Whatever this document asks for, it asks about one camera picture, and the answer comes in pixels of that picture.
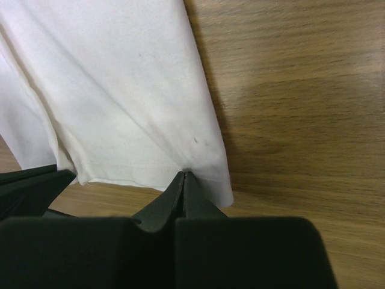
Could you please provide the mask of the white t shirt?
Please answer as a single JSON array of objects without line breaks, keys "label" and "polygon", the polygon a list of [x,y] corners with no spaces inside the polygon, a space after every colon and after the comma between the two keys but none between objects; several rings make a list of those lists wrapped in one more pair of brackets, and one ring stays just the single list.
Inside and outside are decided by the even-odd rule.
[{"label": "white t shirt", "polygon": [[182,1],[2,1],[1,136],[23,169],[156,190],[187,170],[233,203]]}]

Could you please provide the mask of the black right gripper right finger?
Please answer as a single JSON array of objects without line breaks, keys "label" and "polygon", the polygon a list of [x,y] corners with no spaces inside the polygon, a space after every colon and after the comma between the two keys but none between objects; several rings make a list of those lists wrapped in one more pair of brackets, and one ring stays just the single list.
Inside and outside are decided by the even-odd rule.
[{"label": "black right gripper right finger", "polygon": [[227,217],[195,176],[175,223],[176,288],[336,288],[321,235],[302,217]]}]

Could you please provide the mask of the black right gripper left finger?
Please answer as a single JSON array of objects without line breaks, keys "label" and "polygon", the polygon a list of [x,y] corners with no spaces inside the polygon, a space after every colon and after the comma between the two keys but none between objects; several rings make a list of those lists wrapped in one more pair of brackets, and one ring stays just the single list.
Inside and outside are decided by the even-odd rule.
[{"label": "black right gripper left finger", "polygon": [[132,217],[1,219],[2,288],[173,288],[183,173]]}]

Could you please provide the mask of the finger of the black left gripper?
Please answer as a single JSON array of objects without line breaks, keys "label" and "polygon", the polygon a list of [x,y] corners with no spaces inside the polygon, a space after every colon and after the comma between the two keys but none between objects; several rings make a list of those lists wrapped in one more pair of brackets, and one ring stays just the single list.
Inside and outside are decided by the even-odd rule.
[{"label": "finger of the black left gripper", "polygon": [[75,178],[72,171],[58,170],[55,164],[1,173],[1,219],[43,216]]}]

